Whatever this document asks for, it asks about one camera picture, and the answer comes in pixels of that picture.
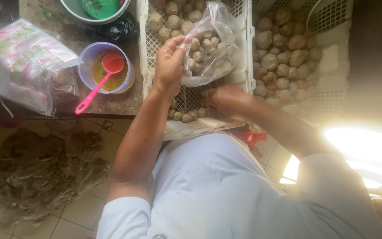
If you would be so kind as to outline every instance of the plastic container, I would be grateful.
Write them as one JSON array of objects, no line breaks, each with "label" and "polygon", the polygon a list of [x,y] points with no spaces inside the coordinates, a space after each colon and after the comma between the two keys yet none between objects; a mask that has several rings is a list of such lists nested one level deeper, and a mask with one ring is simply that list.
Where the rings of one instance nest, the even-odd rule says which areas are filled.
[{"label": "plastic container", "polygon": [[105,19],[92,18],[88,13],[85,12],[82,6],[82,1],[80,0],[60,0],[60,2],[63,5],[63,7],[66,8],[66,10],[76,19],[79,19],[87,24],[102,25],[118,19],[128,8],[130,0],[125,0],[123,5],[116,13],[114,13],[111,17]]},{"label": "plastic container", "polygon": [[[157,33],[146,28],[148,16],[158,12],[162,15],[164,25],[166,25],[167,15],[162,9],[156,8],[155,0],[138,0],[137,16],[140,24],[139,51],[141,74],[144,76],[143,99],[148,95],[152,86],[151,73],[149,67],[155,67],[156,54],[164,41],[159,40]],[[251,1],[250,0],[231,0],[231,14],[235,17],[241,29],[242,57],[238,65],[225,76],[225,83],[236,85],[247,93],[253,94],[256,81],[253,80],[252,69],[252,37],[254,28],[251,25]],[[178,106],[176,110],[185,108],[190,111],[199,108],[198,102],[201,98],[199,88],[182,87],[180,93],[175,97]],[[180,139],[212,133],[227,128],[236,128],[245,124],[244,119],[240,118],[199,118],[197,121],[183,123],[176,120],[168,120],[166,123],[163,140]]]},{"label": "plastic container", "polygon": [[[292,11],[300,9],[306,14],[312,11],[316,21],[322,22],[320,27],[315,29],[321,32],[315,35],[317,47],[322,50],[322,57],[316,68],[319,81],[311,115],[304,118],[312,126],[322,128],[339,119],[344,112],[347,77],[350,73],[348,39],[351,20],[347,19],[351,18],[353,0],[322,0],[318,4],[317,2],[318,0],[253,0],[252,8],[253,12],[261,12],[263,15],[270,9],[288,6]],[[265,132],[252,122],[249,122],[249,127],[256,133]]]},{"label": "plastic container", "polygon": [[123,55],[125,57],[125,64],[128,65],[128,74],[126,76],[123,84],[113,90],[113,91],[105,91],[100,89],[98,93],[102,94],[118,94],[123,93],[127,89],[129,89],[135,81],[135,69],[129,58],[126,54],[120,49],[118,46],[113,45],[108,42],[96,42],[87,46],[79,56],[78,60],[78,72],[79,76],[82,79],[83,83],[86,84],[91,90],[97,87],[93,77],[92,77],[92,65],[95,59],[104,52],[107,51],[116,51],[119,55]]}]

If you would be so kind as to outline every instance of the table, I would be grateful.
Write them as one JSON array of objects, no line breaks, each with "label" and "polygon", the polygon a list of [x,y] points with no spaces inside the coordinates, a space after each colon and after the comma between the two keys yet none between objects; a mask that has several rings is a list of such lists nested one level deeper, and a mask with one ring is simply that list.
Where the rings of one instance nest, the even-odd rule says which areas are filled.
[{"label": "table", "polygon": [[[43,9],[51,11],[52,18],[48,22]],[[128,10],[135,16],[135,1],[131,1]],[[84,24],[71,16],[58,0],[19,0],[20,16],[35,26],[61,36],[64,45],[78,55],[89,44],[96,42],[86,36],[84,29],[92,26]],[[142,104],[143,76],[141,75],[138,41],[127,46],[119,45],[135,68],[135,82],[123,94],[97,94],[83,115],[87,117],[131,118],[135,116]],[[62,106],[56,110],[56,116],[75,116],[76,106],[85,99],[91,90],[83,84],[76,70],[80,99]]]}]

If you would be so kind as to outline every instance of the person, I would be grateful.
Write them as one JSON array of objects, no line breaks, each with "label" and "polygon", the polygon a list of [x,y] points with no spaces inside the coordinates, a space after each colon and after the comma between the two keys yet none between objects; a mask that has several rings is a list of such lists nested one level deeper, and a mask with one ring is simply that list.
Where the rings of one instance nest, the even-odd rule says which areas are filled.
[{"label": "person", "polygon": [[248,148],[225,133],[174,140],[158,156],[181,87],[183,40],[157,52],[152,89],[116,155],[97,239],[382,239],[367,189],[337,149],[235,86],[209,90],[207,103],[256,122],[300,160],[298,198],[270,182]]}]

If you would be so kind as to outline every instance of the purple plastic container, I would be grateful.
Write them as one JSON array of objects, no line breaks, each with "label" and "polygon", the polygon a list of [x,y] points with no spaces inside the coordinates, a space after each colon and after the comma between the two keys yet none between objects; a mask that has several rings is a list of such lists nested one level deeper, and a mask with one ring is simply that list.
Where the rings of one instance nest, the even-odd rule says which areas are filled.
[{"label": "purple plastic container", "polygon": [[124,91],[129,89],[134,83],[134,80],[135,80],[134,66],[132,65],[131,61],[128,59],[126,54],[122,51],[122,49],[108,42],[96,42],[87,46],[82,51],[78,60],[79,76],[81,80],[83,81],[83,83],[85,83],[89,87],[89,89],[93,90],[95,89],[95,87],[97,87],[97,84],[95,83],[92,77],[92,65],[95,59],[102,53],[107,51],[113,51],[113,50],[116,51],[119,55],[123,55],[125,57],[124,58],[125,63],[128,64],[128,74],[126,75],[125,81],[119,88],[113,91],[105,91],[103,89],[100,89],[98,93],[103,93],[103,94],[123,93]]}]

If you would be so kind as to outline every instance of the sauce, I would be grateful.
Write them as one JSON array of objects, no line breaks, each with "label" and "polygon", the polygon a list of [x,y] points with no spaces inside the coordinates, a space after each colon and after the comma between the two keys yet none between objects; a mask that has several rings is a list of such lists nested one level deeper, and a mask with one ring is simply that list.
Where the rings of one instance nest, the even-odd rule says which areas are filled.
[{"label": "sauce", "polygon": [[[121,52],[108,51],[102,53],[95,59],[92,65],[92,78],[94,79],[96,84],[99,84],[107,75],[107,72],[104,70],[102,63],[104,56],[109,53],[116,53],[123,56]],[[126,62],[126,58],[124,58],[123,60],[125,62],[125,67],[123,68],[123,70],[119,73],[111,75],[101,87],[101,89],[105,91],[113,91],[123,84],[123,82],[126,79],[126,76],[128,75],[128,64]]]}]

